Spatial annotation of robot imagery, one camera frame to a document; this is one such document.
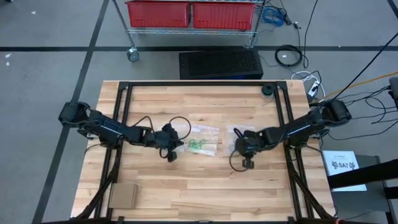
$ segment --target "black metal frame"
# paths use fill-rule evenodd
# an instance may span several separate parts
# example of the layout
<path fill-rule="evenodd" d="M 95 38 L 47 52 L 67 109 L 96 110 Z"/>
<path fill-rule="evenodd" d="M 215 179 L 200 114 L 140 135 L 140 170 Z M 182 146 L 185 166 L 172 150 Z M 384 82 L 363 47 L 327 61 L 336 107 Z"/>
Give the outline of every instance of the black metal frame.
<path fill-rule="evenodd" d="M 280 125 L 284 124 L 284 116 L 283 116 L 283 111 L 282 111 L 282 104 L 280 102 L 280 96 L 279 96 L 279 91 L 278 89 L 282 90 L 283 95 L 284 95 L 284 100 L 285 100 L 285 105 L 286 105 L 286 111 L 287 111 L 287 115 L 288 115 L 288 119 L 289 121 L 292 121 L 293 118 L 293 112 L 292 112 L 292 106 L 290 104 L 290 98 L 289 98 L 289 93 L 288 93 L 288 89 L 287 89 L 287 84 L 286 82 L 262 82 L 262 81 L 248 81 L 248 82 L 236 82 L 236 81 L 203 81 L 203 82 L 192 82 L 192 81 L 176 81 L 176 82 L 120 82 L 119 86 L 118 86 L 118 93 L 116 96 L 116 103 L 114 106 L 114 114 L 113 114 L 113 119 L 117 119 L 118 118 L 118 113 L 119 113 L 119 109 L 120 109 L 120 104 L 121 104 L 121 97 L 122 97 L 122 93 L 124 90 L 127 90 L 127 94 L 126 94 L 126 101 L 124 104 L 124 110 L 123 110 L 123 118 L 122 118 L 122 123 L 126 124 L 127 122 L 127 116 L 129 113 L 129 106 L 130 106 L 130 102 L 131 102 L 131 93 L 132 93 L 132 89 L 134 88 L 134 86 L 263 86 L 263 84 L 265 83 L 272 83 L 275 85 L 274 88 L 274 97 L 275 97 L 275 103 L 276 103 L 276 107 L 277 107 L 277 114 L 278 114 L 278 118 L 279 118 L 279 123 Z M 116 183 L 118 180 L 118 172 L 119 172 L 119 165 L 121 162 L 121 150 L 123 147 L 121 147 L 120 149 L 118 149 L 116 151 L 116 157 L 115 157 L 115 163 L 116 163 L 116 173 L 115 173 L 115 178 L 113 178 L 113 183 Z M 105 154 L 105 158 L 104 158 L 104 165 L 103 165 L 103 171 L 102 171 L 102 175 L 101 175 L 101 183 L 100 185 L 102 185 L 104 183 L 104 181 L 107 178 L 107 173 L 108 173 L 108 169 L 109 169 L 109 164 L 111 161 L 111 150 L 112 149 L 107 149 L 106 150 L 106 154 Z M 292 158 L 290 155 L 290 147 L 286 144 L 284 144 L 284 151 L 285 151 L 285 157 L 286 157 L 286 162 L 292 162 Z M 305 185 L 307 186 L 307 181 L 305 179 L 305 170 L 304 170 L 304 166 L 303 166 L 303 161 L 301 158 L 301 153 L 299 152 L 299 149 L 295 149 L 295 153 L 297 156 L 297 165 L 298 165 L 298 172 L 301 176 L 301 179 L 303 180 L 303 182 L 305 183 Z M 287 166 L 288 168 L 288 173 L 289 169 L 294 169 L 293 166 Z M 290 188 L 291 188 L 291 192 L 292 192 L 292 198 L 293 198 L 293 205 L 294 205 L 294 209 L 295 209 L 295 214 L 297 218 L 301 218 L 302 217 L 302 212 L 301 212 L 301 208 L 300 208 L 300 201 L 299 201 L 299 195 L 297 192 L 297 187 L 296 187 L 296 182 L 294 181 L 294 179 L 291 177 L 291 175 L 289 174 L 289 180 L 290 180 Z M 101 213 L 101 209 L 102 209 L 102 204 L 103 204 L 103 200 L 100 200 L 96 206 L 96 210 L 95 210 L 95 218 L 99 218 L 100 217 L 100 213 Z M 305 204 L 306 204 L 306 209 L 307 209 L 307 214 L 309 218 L 313 218 L 313 210 L 312 207 L 309 203 L 309 201 L 307 200 L 307 198 L 305 198 Z M 107 212 L 106 212 L 106 218 L 111 218 L 112 217 L 112 208 L 108 208 Z M 159 221 L 162 223 L 170 223 L 168 221 Z M 123 223 L 138 223 L 135 221 L 124 221 Z M 198 222 L 177 222 L 179 224 L 188 224 L 188 223 L 198 223 Z M 287 223 L 286 221 L 281 221 L 281 222 L 233 222 L 233 223 Z"/>
<path fill-rule="evenodd" d="M 386 180 L 398 178 L 398 173 L 396 172 L 398 159 L 380 163 L 380 158 L 376 156 L 376 161 L 377 164 L 372 166 L 362 167 L 356 170 L 329 176 L 329 186 L 331 189 L 334 189 L 381 181 L 389 207 L 389 211 L 386 212 L 387 222 L 396 224 L 398 222 L 391 199 L 398 198 L 398 187 L 387 187 Z"/>

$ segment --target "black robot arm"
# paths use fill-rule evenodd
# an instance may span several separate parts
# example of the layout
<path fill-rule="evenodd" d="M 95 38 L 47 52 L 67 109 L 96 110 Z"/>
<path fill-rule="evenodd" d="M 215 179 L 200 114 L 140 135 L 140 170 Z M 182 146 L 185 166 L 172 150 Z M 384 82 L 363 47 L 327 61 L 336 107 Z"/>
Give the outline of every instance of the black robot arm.
<path fill-rule="evenodd" d="M 350 119 L 351 114 L 342 101 L 327 101 L 280 127 L 264 128 L 257 132 L 246 130 L 236 140 L 235 150 L 245 157 L 243 166 L 253 169 L 251 158 L 257 152 L 271 150 L 283 140 L 292 147 L 304 146 L 311 135 L 320 133 L 325 128 L 346 124 Z"/>
<path fill-rule="evenodd" d="M 127 141 L 135 146 L 167 149 L 169 162 L 177 158 L 173 150 L 183 145 L 170 123 L 156 132 L 152 127 L 126 126 L 82 102 L 65 103 L 58 119 L 64 126 L 78 128 L 78 132 L 86 138 L 89 138 L 89 134 L 97 135 L 101 145 L 107 148 L 119 149 L 121 143 Z"/>

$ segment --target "metal cart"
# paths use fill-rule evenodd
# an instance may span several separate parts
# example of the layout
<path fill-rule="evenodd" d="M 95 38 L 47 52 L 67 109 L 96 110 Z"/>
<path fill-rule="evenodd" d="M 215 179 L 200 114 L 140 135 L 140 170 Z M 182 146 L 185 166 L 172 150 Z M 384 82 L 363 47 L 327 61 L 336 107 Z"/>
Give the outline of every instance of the metal cart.
<path fill-rule="evenodd" d="M 261 4 L 258 11 L 259 15 L 262 15 L 266 0 L 188 0 L 190 2 L 250 2 L 255 4 Z M 200 34 L 200 35 L 244 35 L 249 37 L 249 43 L 245 45 L 246 48 L 253 48 L 254 41 L 258 35 L 258 28 L 261 21 L 261 16 L 258 16 L 256 23 L 252 26 L 251 30 L 231 30 L 231 29 L 195 29 L 190 24 L 187 28 L 173 28 L 173 27 L 133 27 L 132 29 L 127 28 L 126 22 L 123 19 L 120 8 L 116 0 L 112 0 L 116 12 L 122 22 L 123 28 L 126 32 L 128 39 L 130 40 L 131 48 L 127 50 L 127 58 L 131 62 L 135 62 L 139 59 L 139 53 L 134 43 L 136 34 Z"/>

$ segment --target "wooden table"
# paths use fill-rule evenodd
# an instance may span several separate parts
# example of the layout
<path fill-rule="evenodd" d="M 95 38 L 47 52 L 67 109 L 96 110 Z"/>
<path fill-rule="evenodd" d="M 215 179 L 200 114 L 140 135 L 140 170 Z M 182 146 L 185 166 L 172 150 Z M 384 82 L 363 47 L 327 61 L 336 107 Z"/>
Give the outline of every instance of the wooden table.
<path fill-rule="evenodd" d="M 308 112 L 305 89 L 301 81 L 286 82 L 294 117 L 298 118 Z M 96 109 L 109 117 L 112 117 L 118 84 L 117 81 L 104 82 L 99 95 Z M 281 101 L 285 108 L 283 96 Z M 257 154 L 255 169 L 247 172 L 233 171 L 225 154 L 227 125 L 254 126 L 256 130 L 279 126 L 275 101 L 262 96 L 261 87 L 135 86 L 127 125 L 146 115 L 152 118 L 155 130 L 174 116 L 184 116 L 192 124 L 218 128 L 216 156 L 184 151 L 178 153 L 175 162 L 168 163 L 159 157 L 156 149 L 124 144 L 118 182 L 137 182 L 141 189 L 137 208 L 115 209 L 114 219 L 125 216 L 126 220 L 285 221 L 288 216 L 295 216 L 281 144 Z M 96 143 L 98 141 L 90 141 L 88 145 Z M 308 144 L 318 147 L 315 140 Z M 86 153 L 72 217 L 78 215 L 96 193 L 104 154 L 104 148 L 99 146 Z M 320 153 L 305 148 L 302 157 L 309 189 L 333 215 L 335 209 Z M 241 159 L 237 155 L 233 164 L 240 167 Z M 305 216 L 303 195 L 297 188 Z M 104 199 L 102 216 L 108 197 L 109 193 Z"/>

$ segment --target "red plastic bin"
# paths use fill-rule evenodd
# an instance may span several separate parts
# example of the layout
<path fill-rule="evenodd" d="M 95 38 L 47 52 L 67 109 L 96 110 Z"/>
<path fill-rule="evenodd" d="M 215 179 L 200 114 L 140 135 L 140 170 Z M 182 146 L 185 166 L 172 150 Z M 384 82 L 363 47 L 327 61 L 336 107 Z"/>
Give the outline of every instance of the red plastic bin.
<path fill-rule="evenodd" d="M 250 30 L 254 4 L 193 3 L 193 27 Z"/>
<path fill-rule="evenodd" d="M 129 1 L 131 27 L 188 27 L 187 2 Z"/>

